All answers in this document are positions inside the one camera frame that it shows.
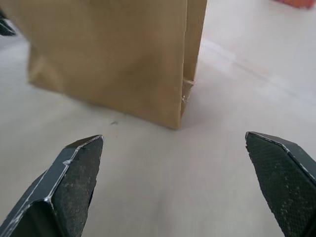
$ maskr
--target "paper bag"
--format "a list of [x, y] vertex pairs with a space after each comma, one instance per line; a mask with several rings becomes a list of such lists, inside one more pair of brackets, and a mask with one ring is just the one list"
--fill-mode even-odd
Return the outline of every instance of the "paper bag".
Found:
[[0, 0], [31, 43], [30, 83], [179, 128], [206, 0]]

